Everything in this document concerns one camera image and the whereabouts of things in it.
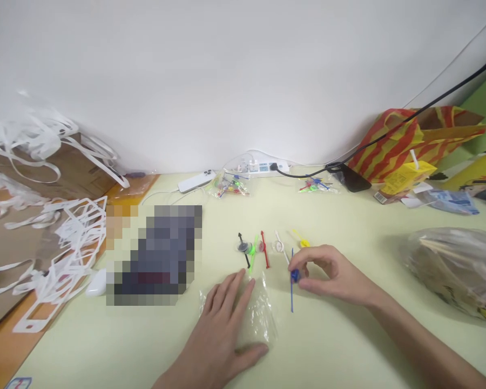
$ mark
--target black cable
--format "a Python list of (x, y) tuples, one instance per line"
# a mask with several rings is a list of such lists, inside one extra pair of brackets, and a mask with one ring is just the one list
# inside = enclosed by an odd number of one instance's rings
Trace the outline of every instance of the black cable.
[(353, 158), (355, 155), (357, 155), (360, 151), (368, 148), (369, 146), (372, 146), (374, 145), (375, 143), (381, 141), (382, 139), (385, 139), (386, 136), (390, 135), (392, 132), (396, 131), (398, 128), (401, 127), (401, 125), (403, 123), (407, 123), (409, 121), (411, 121), (412, 119), (414, 119), (416, 116), (418, 116), (421, 112), (427, 110), (428, 108), (430, 108), (431, 106), (433, 106), (434, 104), (436, 104), (437, 102), (441, 101), (442, 99), (444, 99), (446, 96), (448, 96), (449, 94), (451, 93), (454, 93), (457, 89), (465, 86), (466, 84), (468, 84), (470, 81), (472, 81), (474, 78), (478, 77), (480, 74), (484, 73), (486, 71), (486, 63), (484, 64), (484, 66), (482, 66), (479, 70), (477, 70), (475, 73), (473, 73), (470, 77), (466, 78), (465, 80), (463, 80), (462, 82), (458, 83), (455, 87), (453, 87), (452, 89), (446, 91), (445, 93), (443, 93), (442, 95), (440, 95), (439, 97), (435, 98), (434, 100), (432, 100), (430, 103), (428, 103), (427, 105), (425, 105), (423, 108), (420, 108), (418, 109), (416, 112), (414, 112), (412, 115), (410, 115), (407, 119), (405, 119), (404, 121), (402, 121), (400, 124), (396, 125), (394, 128), (392, 128), (391, 130), (389, 130), (387, 133), (383, 134), (381, 137), (379, 138), (376, 138), (375, 140), (369, 142), (368, 144), (360, 147), (359, 149), (357, 149), (353, 154), (351, 154), (349, 157), (347, 157), (346, 159), (344, 159), (343, 161), (341, 162), (331, 162), (331, 163), (328, 163), (324, 169), (321, 169), (319, 171), (316, 171), (315, 173), (311, 173), (309, 175), (304, 175), (304, 176), (294, 176), (294, 175), (290, 175), (290, 174), (287, 174), (287, 173), (284, 173), (282, 171), (280, 171), (277, 167), (277, 164), (276, 163), (273, 163), (272, 165), (270, 165), (270, 170), (275, 170), (277, 173), (280, 173), (282, 174), (283, 176), (286, 176), (286, 177), (292, 177), (292, 178), (306, 178), (306, 177), (312, 177), (314, 175), (317, 175), (319, 173), (322, 173), (323, 171), (329, 171), (331, 173), (337, 173), (339, 171), (342, 171), (342, 168), (340, 168), (341, 165), (343, 165), (344, 163), (348, 162), (351, 158)]

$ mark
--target small plastic bag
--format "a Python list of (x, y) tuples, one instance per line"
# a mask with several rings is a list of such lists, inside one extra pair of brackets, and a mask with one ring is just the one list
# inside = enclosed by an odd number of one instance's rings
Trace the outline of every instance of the small plastic bag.
[(408, 239), (405, 264), (447, 304), (486, 321), (486, 232), (435, 228)]
[[(236, 295), (233, 309), (237, 306), (250, 279), (249, 275), (245, 275)], [(200, 290), (200, 314), (204, 309), (205, 300), (210, 290), (211, 288)], [(236, 347), (243, 348), (254, 343), (265, 343), (268, 347), (272, 347), (276, 340), (277, 329), (266, 291), (265, 275), (262, 274), (261, 277), (255, 279), (254, 290), (241, 323)]]
[(207, 193), (221, 198), (226, 193), (233, 195), (250, 195), (251, 178), (248, 173), (241, 173), (237, 170), (221, 169), (210, 183), (207, 184)]
[(419, 193), (418, 198), (432, 208), (463, 215), (476, 215), (479, 210), (468, 192), (451, 192), (432, 189)]
[(310, 192), (326, 192), (326, 193), (340, 193), (342, 184), (336, 174), (325, 173), (314, 177), (307, 177), (302, 180), (302, 188), (299, 193)]
[(135, 197), (142, 199), (159, 175), (136, 172), (128, 173), (124, 177), (130, 183), (130, 186), (127, 188), (120, 185), (114, 186), (110, 192), (108, 192), (108, 200), (130, 199)]

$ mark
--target sticker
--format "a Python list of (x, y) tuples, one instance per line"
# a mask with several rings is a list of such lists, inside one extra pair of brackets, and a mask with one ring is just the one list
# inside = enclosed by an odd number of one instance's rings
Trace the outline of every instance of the sticker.
[(5, 387), (5, 389), (27, 389), (31, 386), (32, 377), (16, 377), (9, 385)]

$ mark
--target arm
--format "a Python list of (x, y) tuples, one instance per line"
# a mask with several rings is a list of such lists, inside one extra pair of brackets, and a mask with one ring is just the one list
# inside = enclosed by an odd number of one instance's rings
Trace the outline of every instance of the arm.
[(309, 276), (312, 261), (329, 279), (304, 278), (299, 287), (320, 296), (333, 296), (365, 306), (401, 352), (432, 388), (486, 388), (486, 377), (432, 335), (387, 292), (367, 278), (333, 246), (307, 247), (299, 251), (289, 270)]

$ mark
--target left hand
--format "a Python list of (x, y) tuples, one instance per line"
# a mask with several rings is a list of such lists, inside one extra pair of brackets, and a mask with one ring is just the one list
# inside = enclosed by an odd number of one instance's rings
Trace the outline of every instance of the left hand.
[(235, 350), (241, 322), (255, 285), (252, 279), (233, 311), (244, 275), (245, 269), (241, 269), (211, 289), (184, 350), (160, 376), (154, 389), (221, 389), (268, 352), (268, 346), (263, 343), (243, 353)]

